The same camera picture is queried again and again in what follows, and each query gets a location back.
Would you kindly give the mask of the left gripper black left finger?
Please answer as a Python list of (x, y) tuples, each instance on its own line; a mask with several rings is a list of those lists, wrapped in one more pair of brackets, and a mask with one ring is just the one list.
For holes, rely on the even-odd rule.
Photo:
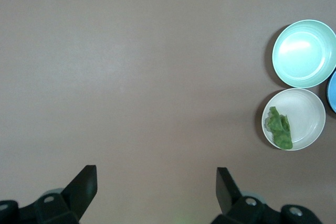
[(49, 190), (28, 206), (2, 200), (1, 223), (79, 223), (97, 190), (97, 167), (87, 165), (65, 188)]

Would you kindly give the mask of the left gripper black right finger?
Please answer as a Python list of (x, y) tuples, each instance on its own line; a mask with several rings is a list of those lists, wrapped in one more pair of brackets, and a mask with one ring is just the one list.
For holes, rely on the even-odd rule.
[(212, 223), (296, 223), (319, 224), (321, 220), (308, 208), (284, 205), (275, 211), (254, 196), (244, 196), (226, 167), (216, 171), (216, 197), (222, 213)]

